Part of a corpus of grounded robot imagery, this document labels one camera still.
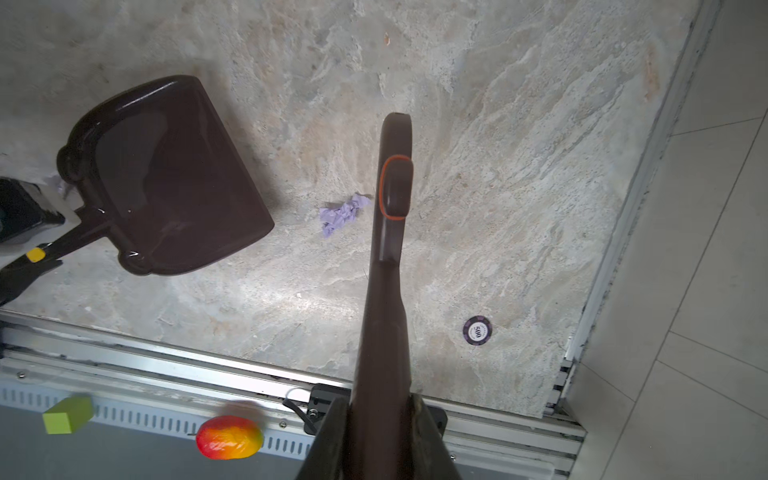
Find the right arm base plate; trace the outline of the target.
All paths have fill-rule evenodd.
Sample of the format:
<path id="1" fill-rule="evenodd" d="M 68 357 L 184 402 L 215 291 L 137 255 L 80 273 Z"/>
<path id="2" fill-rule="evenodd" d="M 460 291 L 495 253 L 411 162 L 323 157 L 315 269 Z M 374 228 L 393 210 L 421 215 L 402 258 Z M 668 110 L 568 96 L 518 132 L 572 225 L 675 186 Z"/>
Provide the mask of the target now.
<path id="1" fill-rule="evenodd" d="M 284 399 L 283 406 L 288 407 L 300 417 L 304 422 L 305 433 L 311 436 L 316 436 L 333 401 L 339 398 L 348 401 L 350 396 L 350 389 L 332 385 L 316 384 L 310 391 L 309 400 L 306 402 L 307 409 L 305 413 L 301 413 L 301 409 L 290 398 Z M 436 423 L 438 431 L 442 437 L 448 424 L 448 416 L 445 410 L 431 405 L 427 405 L 427 409 Z"/>

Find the dark brown dustpan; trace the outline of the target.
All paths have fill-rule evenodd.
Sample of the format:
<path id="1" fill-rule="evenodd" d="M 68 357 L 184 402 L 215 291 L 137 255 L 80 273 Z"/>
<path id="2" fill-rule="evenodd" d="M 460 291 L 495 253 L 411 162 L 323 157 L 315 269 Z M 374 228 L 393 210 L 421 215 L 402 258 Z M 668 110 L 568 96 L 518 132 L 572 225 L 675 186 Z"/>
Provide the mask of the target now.
<path id="1" fill-rule="evenodd" d="M 180 275 L 268 235 L 274 221 L 200 80 L 156 79 L 73 127 L 57 168 L 84 201 L 81 222 L 12 268 L 28 272 L 108 238 L 135 275 Z"/>

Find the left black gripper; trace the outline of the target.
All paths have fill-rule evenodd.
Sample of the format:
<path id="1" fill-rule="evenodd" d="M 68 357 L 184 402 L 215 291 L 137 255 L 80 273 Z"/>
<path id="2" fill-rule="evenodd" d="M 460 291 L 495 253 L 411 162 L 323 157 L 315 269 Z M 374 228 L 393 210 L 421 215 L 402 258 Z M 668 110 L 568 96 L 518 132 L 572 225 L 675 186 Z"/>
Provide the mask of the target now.
<path id="1" fill-rule="evenodd" d="M 1 178 L 1 242 L 25 243 L 40 232 L 65 223 L 38 184 Z M 20 257 L 1 269 L 1 305 L 18 298 L 39 277 L 62 265 L 61 260 L 37 263 Z"/>

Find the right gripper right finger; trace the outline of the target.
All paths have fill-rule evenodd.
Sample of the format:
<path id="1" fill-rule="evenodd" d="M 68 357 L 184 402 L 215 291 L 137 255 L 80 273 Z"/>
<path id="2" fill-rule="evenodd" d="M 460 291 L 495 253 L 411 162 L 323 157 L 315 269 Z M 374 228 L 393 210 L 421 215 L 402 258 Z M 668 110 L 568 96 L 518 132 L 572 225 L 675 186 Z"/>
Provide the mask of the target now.
<path id="1" fill-rule="evenodd" d="M 460 480 L 461 476 L 443 441 L 448 423 L 445 410 L 426 404 L 417 394 L 411 395 L 411 406 L 413 478 Z"/>

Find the brown hand brush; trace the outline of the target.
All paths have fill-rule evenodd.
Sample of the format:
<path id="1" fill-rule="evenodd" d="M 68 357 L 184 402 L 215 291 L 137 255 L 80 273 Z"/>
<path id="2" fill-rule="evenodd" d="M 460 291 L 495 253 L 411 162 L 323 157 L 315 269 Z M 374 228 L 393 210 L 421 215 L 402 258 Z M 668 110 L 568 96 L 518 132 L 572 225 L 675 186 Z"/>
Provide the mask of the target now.
<path id="1" fill-rule="evenodd" d="M 347 479 L 411 475 L 411 367 L 400 263 L 414 181 L 412 120 L 383 121 L 366 302 L 346 433 Z"/>

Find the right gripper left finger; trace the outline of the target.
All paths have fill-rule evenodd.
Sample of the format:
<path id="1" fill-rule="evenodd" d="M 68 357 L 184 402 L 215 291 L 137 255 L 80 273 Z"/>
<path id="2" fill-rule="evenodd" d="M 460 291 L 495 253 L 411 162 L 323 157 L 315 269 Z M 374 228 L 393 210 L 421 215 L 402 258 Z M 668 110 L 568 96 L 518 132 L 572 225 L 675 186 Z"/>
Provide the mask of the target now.
<path id="1" fill-rule="evenodd" d="M 348 400 L 335 399 L 323 418 L 296 480 L 339 480 L 343 478 Z"/>

